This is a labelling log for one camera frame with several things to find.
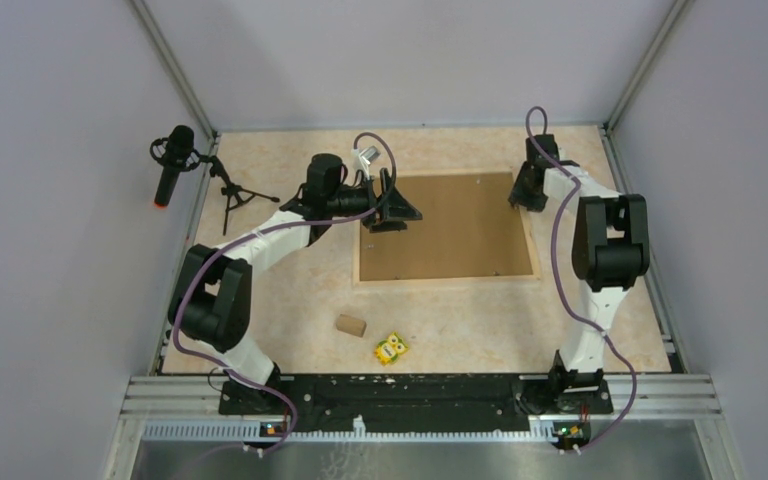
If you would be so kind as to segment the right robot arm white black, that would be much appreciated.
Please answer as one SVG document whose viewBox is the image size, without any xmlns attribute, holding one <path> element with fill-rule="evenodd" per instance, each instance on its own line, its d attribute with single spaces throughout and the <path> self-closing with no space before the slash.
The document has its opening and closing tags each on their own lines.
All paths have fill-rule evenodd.
<svg viewBox="0 0 768 480">
<path fill-rule="evenodd" d="M 598 395 L 604 377 L 604 352 L 612 347 L 610 330 L 619 306 L 650 267 L 648 206 L 640 194 L 622 194 L 590 176 L 577 163 L 564 160 L 552 134 L 525 141 L 522 164 L 508 201 L 530 212 L 559 201 L 550 238 L 555 286 L 563 292 L 558 240 L 564 213 L 575 225 L 570 260 L 579 281 L 581 308 L 566 294 L 562 306 L 574 325 L 557 350 L 546 385 L 549 404 L 572 412 L 587 396 Z"/>
</svg>

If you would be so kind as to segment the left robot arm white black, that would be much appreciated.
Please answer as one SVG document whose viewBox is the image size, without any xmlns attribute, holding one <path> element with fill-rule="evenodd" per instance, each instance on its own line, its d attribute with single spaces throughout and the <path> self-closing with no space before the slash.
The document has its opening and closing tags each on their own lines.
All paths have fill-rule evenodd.
<svg viewBox="0 0 768 480">
<path fill-rule="evenodd" d="M 298 193 L 258 228 L 218 247 L 195 244 L 185 255 L 168 311 L 172 343 L 244 385 L 243 401 L 257 413 L 274 410 L 281 397 L 278 367 L 249 332 L 257 278 L 333 225 L 359 221 L 380 233 L 423 217 L 398 192 L 393 172 L 381 169 L 376 189 L 368 177 L 345 184 L 345 170 L 337 155 L 314 155 Z"/>
</svg>

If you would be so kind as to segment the small wooden block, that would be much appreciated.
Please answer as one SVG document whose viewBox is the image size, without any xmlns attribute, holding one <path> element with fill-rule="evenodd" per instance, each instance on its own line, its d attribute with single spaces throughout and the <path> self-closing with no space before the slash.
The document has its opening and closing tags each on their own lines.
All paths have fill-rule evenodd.
<svg viewBox="0 0 768 480">
<path fill-rule="evenodd" d="M 341 314 L 335 321 L 335 328 L 339 332 L 363 338 L 366 333 L 367 322 L 357 317 Z"/>
</svg>

